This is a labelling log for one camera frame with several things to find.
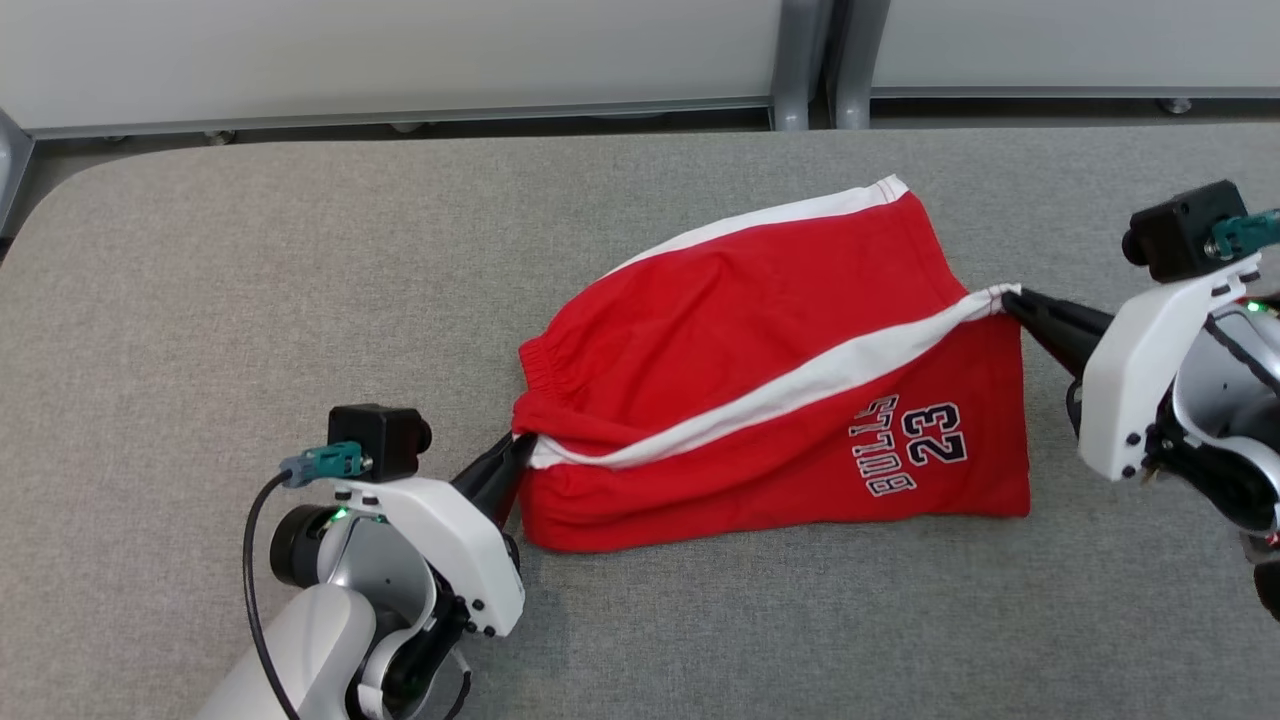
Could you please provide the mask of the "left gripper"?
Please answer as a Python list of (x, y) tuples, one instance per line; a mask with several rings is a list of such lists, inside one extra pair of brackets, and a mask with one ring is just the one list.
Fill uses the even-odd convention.
[[(470, 462), (452, 486), (504, 528), (538, 438), (507, 434)], [(346, 693), (352, 719), (460, 716), (472, 670), (456, 650), (472, 628), (465, 602), (390, 524), (349, 515), (340, 556), (329, 577), (366, 598), (375, 629)]]

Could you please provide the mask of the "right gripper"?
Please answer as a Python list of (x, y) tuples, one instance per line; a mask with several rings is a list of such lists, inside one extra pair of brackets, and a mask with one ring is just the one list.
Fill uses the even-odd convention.
[[(1029, 288), (1004, 311), (1082, 379), (1114, 315)], [(1210, 314), (1149, 428), (1151, 468), (1180, 477), (1231, 524), (1277, 532), (1277, 307), (1244, 300)]]

